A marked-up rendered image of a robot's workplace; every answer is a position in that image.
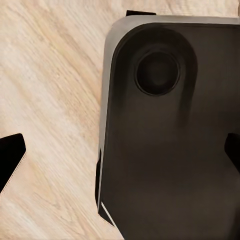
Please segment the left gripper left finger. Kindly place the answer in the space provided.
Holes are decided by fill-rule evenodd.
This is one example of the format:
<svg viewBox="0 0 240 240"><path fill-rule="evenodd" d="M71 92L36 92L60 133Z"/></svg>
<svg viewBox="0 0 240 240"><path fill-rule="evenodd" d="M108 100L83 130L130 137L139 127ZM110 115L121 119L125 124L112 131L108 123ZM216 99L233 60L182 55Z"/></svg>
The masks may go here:
<svg viewBox="0 0 240 240"><path fill-rule="evenodd" d="M0 138L0 193L26 153L22 133Z"/></svg>

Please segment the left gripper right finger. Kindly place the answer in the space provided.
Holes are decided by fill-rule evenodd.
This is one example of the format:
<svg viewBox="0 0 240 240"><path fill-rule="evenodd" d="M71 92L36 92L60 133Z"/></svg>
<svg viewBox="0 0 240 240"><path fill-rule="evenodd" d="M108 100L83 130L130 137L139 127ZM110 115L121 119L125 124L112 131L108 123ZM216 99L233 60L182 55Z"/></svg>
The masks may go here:
<svg viewBox="0 0 240 240"><path fill-rule="evenodd" d="M240 135L229 133L227 135L224 151L240 173Z"/></svg>

